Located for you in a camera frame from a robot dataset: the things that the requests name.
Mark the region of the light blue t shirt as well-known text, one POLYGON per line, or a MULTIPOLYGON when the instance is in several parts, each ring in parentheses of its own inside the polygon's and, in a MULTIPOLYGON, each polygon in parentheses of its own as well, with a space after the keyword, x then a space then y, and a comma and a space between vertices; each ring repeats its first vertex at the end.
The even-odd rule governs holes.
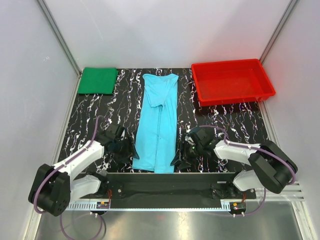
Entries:
POLYGON ((144 74, 144 93, 135 139, 138 158, 132 167, 156 174, 172 174, 176 155, 178 79, 176 74, 144 74))

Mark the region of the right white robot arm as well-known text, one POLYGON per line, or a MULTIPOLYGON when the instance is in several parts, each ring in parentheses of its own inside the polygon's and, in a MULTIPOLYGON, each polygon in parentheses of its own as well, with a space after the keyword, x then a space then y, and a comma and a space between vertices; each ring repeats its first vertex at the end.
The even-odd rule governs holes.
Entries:
POLYGON ((295 181, 298 172, 297 165, 273 141, 250 145, 206 133, 187 134, 170 164, 184 170, 194 165, 199 157, 232 160, 251 166, 251 170, 239 172, 233 180, 213 185, 213 196, 218 199, 236 199, 255 188, 279 194, 295 181))

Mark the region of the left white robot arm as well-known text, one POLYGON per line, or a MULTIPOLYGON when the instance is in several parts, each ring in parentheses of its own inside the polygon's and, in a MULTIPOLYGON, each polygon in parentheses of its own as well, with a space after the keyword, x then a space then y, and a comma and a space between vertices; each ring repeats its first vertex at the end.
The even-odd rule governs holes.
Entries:
POLYGON ((139 156, 128 130, 111 124, 104 132, 95 132, 91 140, 66 159, 54 165, 41 165, 35 174, 28 201, 38 213, 46 212, 57 217, 66 210, 70 201, 87 195, 103 198, 111 193, 106 173, 79 175, 106 154, 125 164, 131 157, 139 156))

